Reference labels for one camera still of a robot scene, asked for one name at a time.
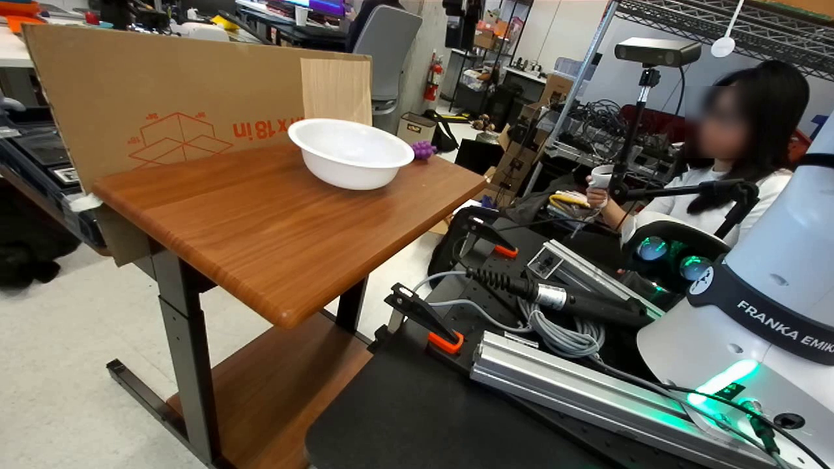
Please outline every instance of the fire extinguisher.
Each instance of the fire extinguisher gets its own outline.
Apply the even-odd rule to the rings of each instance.
[[[437,89],[440,87],[440,77],[443,76],[443,62],[437,55],[437,51],[431,52],[431,63],[429,64],[429,77],[425,84],[425,92],[423,99],[426,101],[435,101],[437,99]]]

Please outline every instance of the wooden panel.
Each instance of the wooden panel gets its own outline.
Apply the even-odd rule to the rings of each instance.
[[[306,469],[307,429],[370,357],[322,315],[267,330],[212,370],[221,452],[238,469]]]
[[[291,328],[484,184],[435,157],[402,168],[381,189],[339,189],[283,146],[106,176],[93,192],[264,318]]]

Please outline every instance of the gray chair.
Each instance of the gray chair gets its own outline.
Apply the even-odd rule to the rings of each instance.
[[[422,22],[423,18],[401,8],[380,5],[359,33],[354,53],[373,59],[370,98],[374,115],[392,113],[397,107],[399,76]]]

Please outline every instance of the wooden table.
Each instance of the wooden table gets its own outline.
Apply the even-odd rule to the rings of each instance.
[[[159,284],[179,393],[162,401],[118,360],[111,375],[211,467],[306,467],[307,427],[370,358],[353,336],[367,275],[483,185],[433,158],[338,189],[295,147],[100,179],[93,192],[158,243],[138,264]],[[214,285],[278,327],[212,370],[198,294]],[[336,296],[336,318],[316,314]]]

